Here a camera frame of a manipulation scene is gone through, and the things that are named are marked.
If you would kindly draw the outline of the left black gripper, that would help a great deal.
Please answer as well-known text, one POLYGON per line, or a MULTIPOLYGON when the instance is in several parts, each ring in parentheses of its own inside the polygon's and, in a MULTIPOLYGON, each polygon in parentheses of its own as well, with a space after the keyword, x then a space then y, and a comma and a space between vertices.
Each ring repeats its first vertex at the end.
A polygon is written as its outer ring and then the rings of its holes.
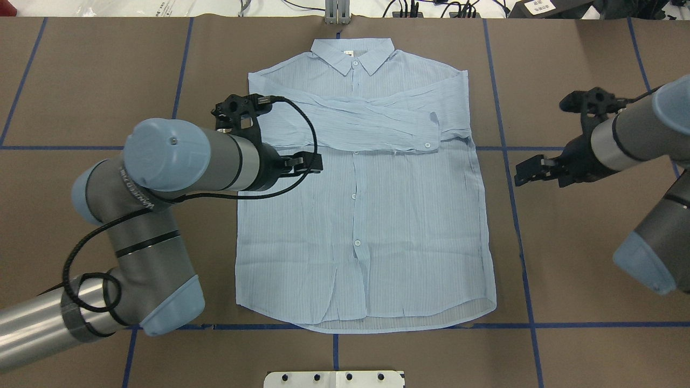
POLYGON ((230 95, 212 110, 215 130, 229 135, 236 143, 240 167, 230 191, 262 192, 281 178, 302 178, 323 172, 317 135, 311 120, 296 103, 284 96, 230 95), (281 155, 262 140, 259 116, 271 112, 274 103, 286 103, 306 121, 313 140, 313 151, 281 155))

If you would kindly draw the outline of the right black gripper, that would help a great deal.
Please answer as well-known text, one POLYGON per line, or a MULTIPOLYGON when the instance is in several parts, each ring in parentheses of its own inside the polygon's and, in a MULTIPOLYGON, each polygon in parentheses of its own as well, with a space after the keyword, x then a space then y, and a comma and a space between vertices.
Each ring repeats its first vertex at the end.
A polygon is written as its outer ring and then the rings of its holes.
POLYGON ((557 180, 559 187, 574 183, 591 183, 616 174, 594 153, 593 140, 596 126, 628 105, 627 98, 619 98, 603 88, 588 91, 572 91, 559 103, 563 112, 579 114, 582 134, 565 145, 563 152, 554 158, 535 155, 516 165, 514 184, 517 187, 529 182, 557 180))

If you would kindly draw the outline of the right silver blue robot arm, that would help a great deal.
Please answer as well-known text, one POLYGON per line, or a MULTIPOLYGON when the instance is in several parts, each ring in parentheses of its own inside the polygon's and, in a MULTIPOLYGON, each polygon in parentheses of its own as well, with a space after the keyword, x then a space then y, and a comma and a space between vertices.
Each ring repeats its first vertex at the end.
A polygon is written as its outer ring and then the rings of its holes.
POLYGON ((516 164, 515 186, 554 180, 559 187, 589 184, 665 159, 676 177, 648 172, 631 188, 658 189, 660 199, 613 254, 628 276, 659 295, 688 293, 688 76, 635 98, 600 87, 573 91, 560 110, 579 116, 581 134, 554 157, 535 155, 516 164))

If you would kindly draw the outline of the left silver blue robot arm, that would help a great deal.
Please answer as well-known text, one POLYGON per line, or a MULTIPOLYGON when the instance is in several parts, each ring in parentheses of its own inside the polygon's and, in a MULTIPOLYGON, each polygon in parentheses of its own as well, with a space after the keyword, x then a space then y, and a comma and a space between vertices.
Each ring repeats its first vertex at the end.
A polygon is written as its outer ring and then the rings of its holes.
POLYGON ((141 121, 123 150, 75 180, 71 200, 95 229, 67 254, 59 284, 2 310, 2 373, 119 330, 162 336, 205 308, 173 206, 209 197, 261 200, 323 169, 315 126, 285 96, 231 95, 215 129, 183 120, 141 121), (285 103, 306 121, 312 151, 279 155, 258 118, 285 103))

